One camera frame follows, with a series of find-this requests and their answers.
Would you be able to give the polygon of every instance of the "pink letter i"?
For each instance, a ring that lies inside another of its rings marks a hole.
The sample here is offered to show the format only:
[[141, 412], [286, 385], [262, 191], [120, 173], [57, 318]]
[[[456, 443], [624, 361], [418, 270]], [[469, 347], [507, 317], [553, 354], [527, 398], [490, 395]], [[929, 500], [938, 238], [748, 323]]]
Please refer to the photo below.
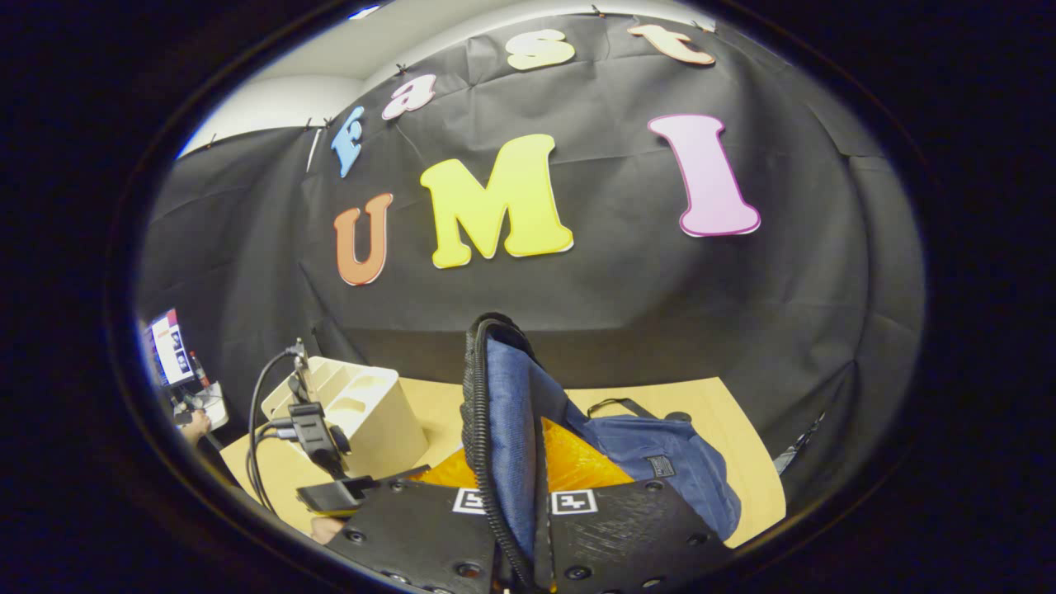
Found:
[[740, 235], [759, 228], [759, 212], [740, 197], [719, 144], [721, 122], [709, 115], [676, 114], [657, 117], [648, 126], [671, 143], [682, 171], [690, 207], [679, 225], [686, 235]]

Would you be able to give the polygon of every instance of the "yellow letter m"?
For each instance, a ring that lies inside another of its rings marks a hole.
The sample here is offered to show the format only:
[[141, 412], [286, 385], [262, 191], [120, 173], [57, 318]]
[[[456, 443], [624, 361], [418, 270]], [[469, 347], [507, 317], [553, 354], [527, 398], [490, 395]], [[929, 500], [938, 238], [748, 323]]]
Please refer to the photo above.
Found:
[[457, 159], [426, 169], [421, 185], [433, 197], [437, 268], [469, 263], [471, 253], [458, 236], [459, 223], [480, 255], [492, 258], [507, 210], [510, 235], [503, 245], [511, 256], [553, 254], [572, 246], [572, 231], [561, 224], [550, 188], [547, 159], [553, 146], [546, 134], [506, 143], [498, 149], [487, 189]]

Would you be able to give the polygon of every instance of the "monitor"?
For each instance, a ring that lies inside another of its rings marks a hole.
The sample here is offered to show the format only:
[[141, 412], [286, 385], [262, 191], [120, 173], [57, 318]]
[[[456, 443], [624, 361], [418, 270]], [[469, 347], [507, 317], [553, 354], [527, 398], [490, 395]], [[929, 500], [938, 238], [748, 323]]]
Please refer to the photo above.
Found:
[[150, 322], [144, 332], [147, 354], [163, 387], [174, 387], [196, 379], [191, 356], [176, 322], [176, 310], [169, 310]]

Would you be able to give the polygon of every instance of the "white organizer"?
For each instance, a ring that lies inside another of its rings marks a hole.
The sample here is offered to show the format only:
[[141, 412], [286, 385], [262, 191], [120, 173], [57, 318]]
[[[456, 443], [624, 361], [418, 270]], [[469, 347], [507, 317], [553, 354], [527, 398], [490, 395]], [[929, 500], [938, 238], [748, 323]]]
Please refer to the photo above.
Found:
[[[428, 447], [426, 435], [396, 371], [323, 357], [309, 357], [308, 369], [324, 421], [340, 427], [348, 438], [352, 451], [343, 454], [343, 462], [350, 477], [396, 475], [421, 458]], [[261, 403], [269, 421], [289, 416], [287, 407], [294, 401], [287, 379]], [[298, 442], [286, 444], [307, 458]]]

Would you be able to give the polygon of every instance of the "white ceiling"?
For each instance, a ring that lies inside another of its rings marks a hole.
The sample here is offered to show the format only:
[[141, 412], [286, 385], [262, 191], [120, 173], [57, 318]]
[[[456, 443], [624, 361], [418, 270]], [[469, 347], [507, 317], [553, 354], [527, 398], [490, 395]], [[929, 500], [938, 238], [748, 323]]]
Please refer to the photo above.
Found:
[[[363, 0], [362, 6], [373, 2]], [[423, 41], [445, 32], [463, 29], [468, 21], [489, 22], [495, 17], [541, 12], [561, 14], [584, 13], [597, 4], [604, 12], [606, 7], [626, 8], [635, 4], [663, 4], [678, 10], [677, 0], [393, 0], [382, 3], [382, 7], [366, 18], [342, 19], [335, 26], [304, 42], [301, 47], [279, 58], [263, 69], [249, 82], [267, 78], [295, 75], [341, 76], [366, 80], [380, 69], [391, 67], [395, 72], [395, 60], [407, 57], [409, 51]], [[698, 14], [695, 11], [685, 14]], [[493, 26], [503, 23], [494, 21]]]
[[[364, 79], [393, 56], [479, 14], [521, 0], [394, 0], [334, 27], [279, 58], [253, 80], [320, 74]], [[365, 0], [364, 6], [372, 2]]]

